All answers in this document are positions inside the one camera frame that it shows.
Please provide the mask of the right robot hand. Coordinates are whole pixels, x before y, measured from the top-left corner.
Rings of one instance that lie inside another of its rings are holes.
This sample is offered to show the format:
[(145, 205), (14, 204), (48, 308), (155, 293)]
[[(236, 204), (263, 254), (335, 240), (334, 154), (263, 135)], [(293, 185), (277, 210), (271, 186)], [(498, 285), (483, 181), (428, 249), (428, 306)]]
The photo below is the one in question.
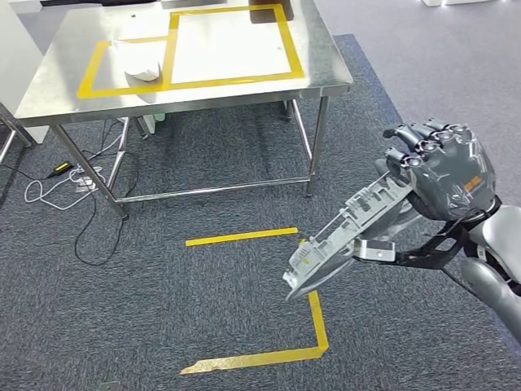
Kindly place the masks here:
[(467, 125), (430, 118), (387, 129), (383, 136), (397, 137), (409, 150), (388, 148), (375, 161), (377, 172), (410, 187), (406, 200), (424, 217), (446, 222), (471, 218), (496, 202), (495, 170)]

